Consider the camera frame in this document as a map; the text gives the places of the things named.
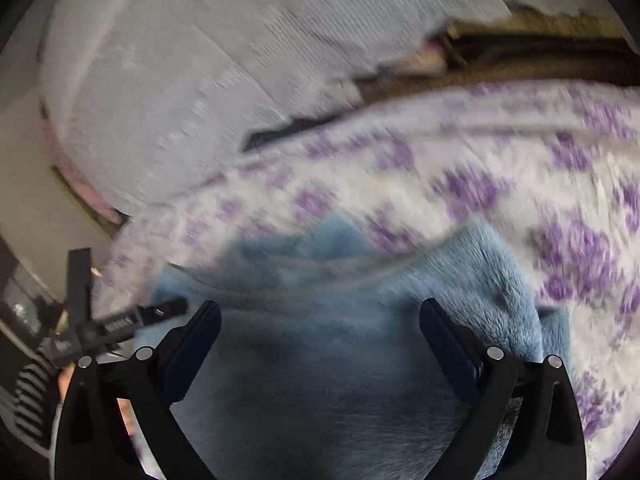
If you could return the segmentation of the blue fleece garment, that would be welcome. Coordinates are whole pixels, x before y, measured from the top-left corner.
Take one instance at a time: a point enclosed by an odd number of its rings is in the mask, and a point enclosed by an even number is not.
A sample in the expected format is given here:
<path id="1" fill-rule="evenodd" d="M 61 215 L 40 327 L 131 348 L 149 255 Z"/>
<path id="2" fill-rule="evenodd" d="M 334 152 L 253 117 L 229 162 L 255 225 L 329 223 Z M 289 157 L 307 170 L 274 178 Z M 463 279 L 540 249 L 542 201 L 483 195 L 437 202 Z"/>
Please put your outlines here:
<path id="1" fill-rule="evenodd" d="M 511 356 L 570 352 L 567 312 L 536 304 L 485 223 L 390 255 L 331 217 L 304 234 L 240 240 L 207 270 L 166 266 L 151 301 L 177 297 L 221 310 L 213 348 L 172 407 L 221 479 L 425 477 L 469 409 L 421 334 L 428 298 Z"/>

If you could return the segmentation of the purple floral bed sheet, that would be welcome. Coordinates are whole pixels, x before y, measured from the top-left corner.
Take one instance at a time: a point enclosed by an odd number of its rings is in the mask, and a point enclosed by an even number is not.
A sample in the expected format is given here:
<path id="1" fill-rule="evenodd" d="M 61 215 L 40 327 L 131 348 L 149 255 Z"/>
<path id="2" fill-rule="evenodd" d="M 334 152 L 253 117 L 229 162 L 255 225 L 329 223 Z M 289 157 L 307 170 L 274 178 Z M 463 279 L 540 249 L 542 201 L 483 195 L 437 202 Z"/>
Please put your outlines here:
<path id="1" fill-rule="evenodd" d="M 119 232 L 101 314 L 149 296 L 168 263 L 208 266 L 238 238 L 349 216 L 386 252 L 490 223 L 536 297 L 570 311 L 588 474 L 639 420 L 639 92 L 480 84 L 378 105 L 219 167 Z"/>

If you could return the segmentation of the pink floral bedding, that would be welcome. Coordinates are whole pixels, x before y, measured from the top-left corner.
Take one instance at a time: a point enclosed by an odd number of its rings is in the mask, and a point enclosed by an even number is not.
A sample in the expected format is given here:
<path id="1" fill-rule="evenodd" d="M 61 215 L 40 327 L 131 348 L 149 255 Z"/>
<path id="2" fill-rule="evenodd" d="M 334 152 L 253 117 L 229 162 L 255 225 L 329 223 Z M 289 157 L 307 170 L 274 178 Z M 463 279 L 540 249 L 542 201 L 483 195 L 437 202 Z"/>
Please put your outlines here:
<path id="1" fill-rule="evenodd" d="M 124 218 L 122 218 L 122 215 L 116 209 L 107 203 L 106 199 L 94 188 L 73 161 L 66 155 L 58 137 L 55 135 L 50 120 L 44 118 L 42 124 L 44 138 L 51 153 L 53 165 L 61 174 L 63 180 L 96 214 L 116 224 L 116 226 L 120 226 L 122 222 L 124 222 Z"/>

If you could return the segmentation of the white lace cover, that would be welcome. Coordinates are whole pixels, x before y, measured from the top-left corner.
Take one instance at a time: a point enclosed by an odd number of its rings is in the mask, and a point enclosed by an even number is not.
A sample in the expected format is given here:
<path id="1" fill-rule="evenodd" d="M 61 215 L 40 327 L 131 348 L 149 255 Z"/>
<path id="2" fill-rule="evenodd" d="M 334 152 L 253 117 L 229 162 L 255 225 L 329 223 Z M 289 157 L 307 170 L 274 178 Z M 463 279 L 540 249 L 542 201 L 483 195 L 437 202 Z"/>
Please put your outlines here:
<path id="1" fill-rule="evenodd" d="M 41 65 L 63 152 L 134 214 L 198 185 L 244 138 L 356 106 L 354 78 L 447 22 L 511 3 L 605 15 L 605 0 L 58 0 Z"/>

